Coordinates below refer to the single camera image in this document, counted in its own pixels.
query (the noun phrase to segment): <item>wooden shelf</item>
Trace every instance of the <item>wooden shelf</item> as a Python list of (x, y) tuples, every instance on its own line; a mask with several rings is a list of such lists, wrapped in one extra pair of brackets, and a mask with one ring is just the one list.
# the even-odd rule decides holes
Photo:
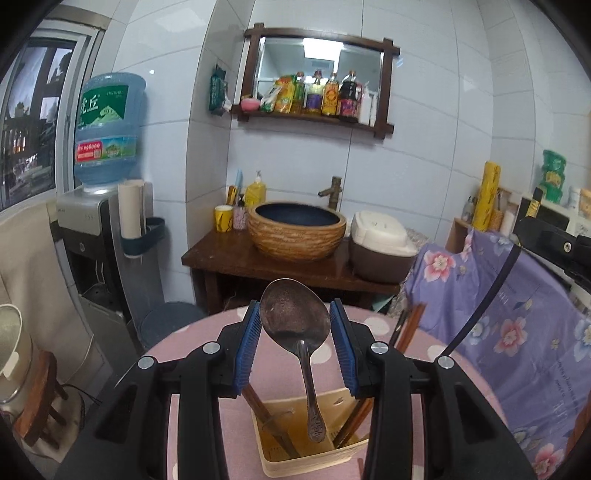
[[(326, 116), (326, 115), (310, 115), (309, 113), (278, 113), (278, 112), (263, 112), (260, 110), (253, 111), (253, 112), (243, 112), (240, 108), (240, 105), (233, 105), (232, 107), (232, 114), (238, 116), (238, 121), (241, 122), (248, 122), (250, 117), (259, 117), (259, 118), (288, 118), (292, 120), (304, 120), (306, 122), (316, 122), (319, 124), (331, 124), (331, 125), (340, 125), (342, 127), (349, 127), (354, 128), (357, 130), (365, 130), (367, 132), (373, 132), (374, 135), (377, 133), (375, 127), (370, 127), (369, 125), (364, 125), (360, 123), (352, 123), (352, 122), (345, 122), (340, 120), (337, 117)], [(387, 125), (387, 134), (392, 135), (394, 133), (394, 126)]]

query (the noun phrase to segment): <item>spoon handle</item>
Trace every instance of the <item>spoon handle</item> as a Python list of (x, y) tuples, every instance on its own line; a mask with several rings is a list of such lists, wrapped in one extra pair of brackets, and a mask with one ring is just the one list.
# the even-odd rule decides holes
[(308, 398), (308, 437), (312, 442), (320, 443), (326, 437), (326, 426), (316, 401), (314, 379), (312, 379), (312, 368), (310, 367), (310, 354), (306, 345), (301, 345), (298, 350), (300, 352), (298, 358), (300, 359), (301, 374), (304, 377), (306, 397)]

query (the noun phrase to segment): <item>metal spoon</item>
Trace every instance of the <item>metal spoon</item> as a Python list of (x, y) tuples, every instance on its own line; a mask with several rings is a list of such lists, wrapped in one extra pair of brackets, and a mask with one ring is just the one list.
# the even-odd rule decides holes
[(316, 294), (296, 280), (271, 282), (263, 292), (260, 308), (262, 326), (281, 347), (300, 359), (308, 399), (308, 437), (321, 442), (326, 426), (320, 415), (310, 356), (326, 340), (330, 316)]

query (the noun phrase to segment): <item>purple floral cloth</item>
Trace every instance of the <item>purple floral cloth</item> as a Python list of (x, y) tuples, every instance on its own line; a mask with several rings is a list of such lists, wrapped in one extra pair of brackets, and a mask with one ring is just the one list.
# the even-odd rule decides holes
[[(420, 251), (405, 284), (427, 308), (420, 328), (449, 343), (480, 303), (512, 243), (469, 232), (460, 254), (436, 244)], [(591, 389), (591, 321), (561, 284), (525, 252), (478, 324), (458, 347), (487, 380), (515, 440), (540, 480), (563, 460)]]

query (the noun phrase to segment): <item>yellow cup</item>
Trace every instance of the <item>yellow cup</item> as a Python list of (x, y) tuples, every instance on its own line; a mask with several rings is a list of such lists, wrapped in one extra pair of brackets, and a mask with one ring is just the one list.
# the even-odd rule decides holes
[(218, 205), (215, 210), (216, 230), (226, 233), (232, 230), (233, 217), (231, 205)]

